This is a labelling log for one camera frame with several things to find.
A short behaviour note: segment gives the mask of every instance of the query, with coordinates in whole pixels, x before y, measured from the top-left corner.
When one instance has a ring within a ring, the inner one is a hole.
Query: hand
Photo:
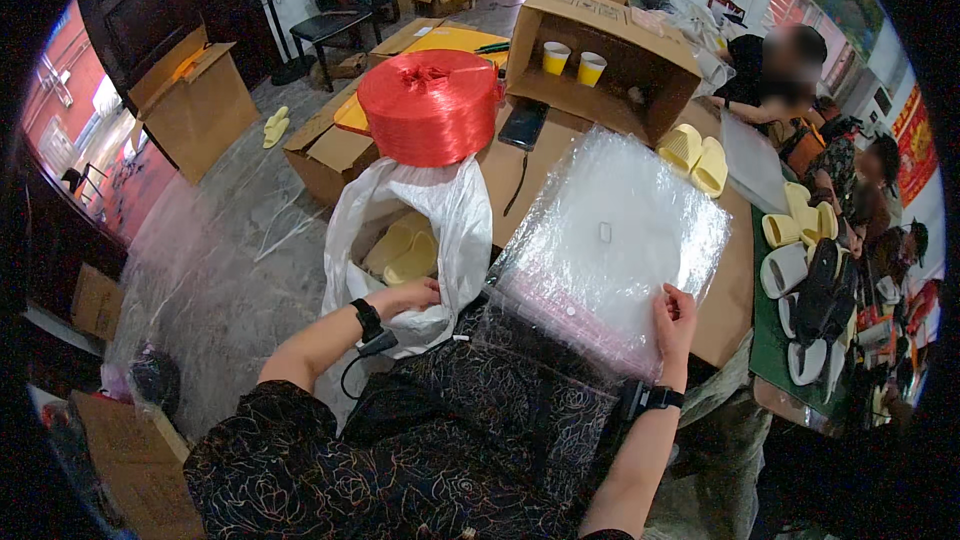
[[[431,305],[440,304],[440,282],[431,278],[419,278],[395,287],[386,287],[366,297],[380,316],[388,321],[404,311],[423,311]]]
[[[666,294],[654,300],[654,326],[656,344],[663,355],[664,377],[671,370],[682,371],[686,383],[687,358],[697,329],[697,305],[693,296],[669,283],[663,285],[663,290]]]

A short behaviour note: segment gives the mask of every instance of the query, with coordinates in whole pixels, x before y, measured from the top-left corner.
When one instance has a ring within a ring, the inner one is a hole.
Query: yellow slide sandal
[[[281,141],[283,132],[287,131],[287,127],[290,126],[290,117],[283,117],[276,125],[270,127],[267,133],[263,138],[263,148],[272,149],[278,142]]]
[[[792,245],[800,241],[800,228],[790,215],[765,214],[763,215],[763,238],[771,248]]]
[[[421,212],[413,211],[390,224],[387,234],[366,253],[363,265],[373,275],[383,275],[390,261],[402,257],[414,244],[418,232],[430,229],[430,219]]]
[[[793,218],[795,222],[801,223],[797,216],[798,213],[804,209],[812,209],[812,207],[808,205],[810,202],[810,190],[800,184],[786,182],[783,184],[783,193],[786,194],[786,204],[790,208],[790,217]]]
[[[713,136],[703,139],[703,153],[693,165],[690,182],[710,198],[718,198],[727,184],[727,153]]]
[[[287,117],[287,113],[289,112],[290,112],[290,109],[288,109],[286,105],[277,109],[276,113],[272,114],[270,118],[267,119],[266,124],[264,124],[263,133],[269,134],[271,128],[279,124],[283,120],[283,118]]]
[[[836,240],[839,226],[834,206],[829,202],[822,202],[815,209],[807,207],[799,215],[802,217],[802,222],[799,223],[799,238],[805,245],[817,246],[823,238]]]
[[[437,240],[428,231],[417,232],[410,250],[384,267],[383,281],[387,286],[399,286],[436,271]]]
[[[688,123],[681,123],[663,136],[656,154],[680,175],[688,175],[704,153],[700,132]]]

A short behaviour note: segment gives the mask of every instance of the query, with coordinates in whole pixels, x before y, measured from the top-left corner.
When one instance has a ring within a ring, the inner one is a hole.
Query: wrist
[[[390,288],[378,290],[366,295],[366,304],[376,309],[381,322],[389,321],[397,315],[396,301],[391,296]]]
[[[687,359],[673,358],[663,362],[660,386],[668,386],[677,392],[687,391]]]

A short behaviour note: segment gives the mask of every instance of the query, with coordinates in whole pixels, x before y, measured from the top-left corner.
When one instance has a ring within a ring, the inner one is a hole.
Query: black phone
[[[533,98],[519,98],[513,105],[513,111],[497,134],[497,139],[511,147],[530,152],[544,129],[546,114],[550,105]]]

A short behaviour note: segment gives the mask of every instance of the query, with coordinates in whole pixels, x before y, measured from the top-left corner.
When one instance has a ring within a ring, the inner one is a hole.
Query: green table mat
[[[798,386],[790,378],[786,364],[789,339],[781,326],[777,301],[767,298],[761,284],[761,264],[772,249],[763,237],[763,212],[752,207],[753,217],[753,347],[750,351],[750,371],[787,394],[797,398],[811,409],[832,420],[842,420],[850,408],[850,385],[853,376],[853,349],[846,352],[844,372],[837,381],[830,402],[827,397],[827,366],[822,377],[808,385]]]

